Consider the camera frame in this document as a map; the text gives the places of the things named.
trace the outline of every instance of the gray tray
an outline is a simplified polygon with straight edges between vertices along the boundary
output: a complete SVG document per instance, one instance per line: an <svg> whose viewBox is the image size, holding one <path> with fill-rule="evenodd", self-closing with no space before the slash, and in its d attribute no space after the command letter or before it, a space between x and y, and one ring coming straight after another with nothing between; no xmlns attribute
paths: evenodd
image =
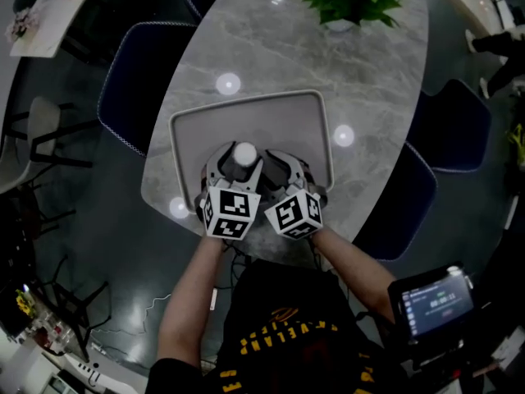
<svg viewBox="0 0 525 394"><path fill-rule="evenodd" d="M331 190L334 172L325 104L316 90L300 90L214 103L173 114L169 121L171 146L186 207L195 212L201 171L212 154L229 141L248 141L265 157L279 149L303 159L313 178ZM265 159L273 181L284 174Z"/></svg>

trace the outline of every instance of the oval table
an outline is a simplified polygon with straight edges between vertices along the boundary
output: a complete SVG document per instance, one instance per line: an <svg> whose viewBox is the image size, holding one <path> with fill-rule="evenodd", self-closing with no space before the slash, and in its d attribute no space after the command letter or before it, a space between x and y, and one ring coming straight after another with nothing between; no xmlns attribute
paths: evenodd
<svg viewBox="0 0 525 394"><path fill-rule="evenodd" d="M403 0L402 5L391 11L399 22L394 29L364 22L361 28L331 32L301 0L216 0L189 42L160 109L142 182L146 203L203 233L196 215L177 219L170 213L171 201L181 197L168 130L173 113L254 95L316 89L326 104L334 168L323 220L353 240L395 166L421 89L427 4ZM216 89L217 77L225 73L240 78L236 94ZM337 143L339 126L354 131L351 145ZM349 142L348 136L342 137ZM235 244L254 257L311 266L308 244L277 236L263 216L259 212L246 238Z"/></svg>

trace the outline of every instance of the person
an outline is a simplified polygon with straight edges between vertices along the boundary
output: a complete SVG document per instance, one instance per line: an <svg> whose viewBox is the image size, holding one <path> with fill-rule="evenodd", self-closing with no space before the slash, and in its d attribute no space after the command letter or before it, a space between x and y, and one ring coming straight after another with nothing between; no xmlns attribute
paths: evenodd
<svg viewBox="0 0 525 394"><path fill-rule="evenodd" d="M371 313L394 322L389 271L329 228L311 242ZM240 276L217 367L203 377L200 344L224 248L204 236L172 292L147 394L406 392L406 374L360 331L335 274L263 260Z"/></svg>
<svg viewBox="0 0 525 394"><path fill-rule="evenodd" d="M465 30L468 49L471 53L488 51L509 60L487 82L485 78L479 81L485 99L508 85L512 79L525 74L525 27L518 26L502 34L477 39L470 31Z"/></svg>

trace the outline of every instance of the white cube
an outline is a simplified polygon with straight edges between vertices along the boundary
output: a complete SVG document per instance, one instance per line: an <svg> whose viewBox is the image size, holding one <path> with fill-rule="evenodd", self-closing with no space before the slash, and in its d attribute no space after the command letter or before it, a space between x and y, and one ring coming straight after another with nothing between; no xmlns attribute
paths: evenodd
<svg viewBox="0 0 525 394"><path fill-rule="evenodd" d="M210 187L201 201L206 234L225 240L242 240L252 226L261 196Z"/></svg>
<svg viewBox="0 0 525 394"><path fill-rule="evenodd" d="M300 240L322 229L319 196L299 190L264 212L278 235Z"/></svg>

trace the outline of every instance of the display screen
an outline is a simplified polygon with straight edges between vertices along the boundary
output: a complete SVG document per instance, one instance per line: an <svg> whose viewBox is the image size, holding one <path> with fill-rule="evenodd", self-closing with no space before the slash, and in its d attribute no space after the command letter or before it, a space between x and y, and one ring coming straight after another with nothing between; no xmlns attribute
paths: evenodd
<svg viewBox="0 0 525 394"><path fill-rule="evenodd" d="M474 307L465 277L457 270L431 285L403 292L403 303L413 337L447 324Z"/></svg>

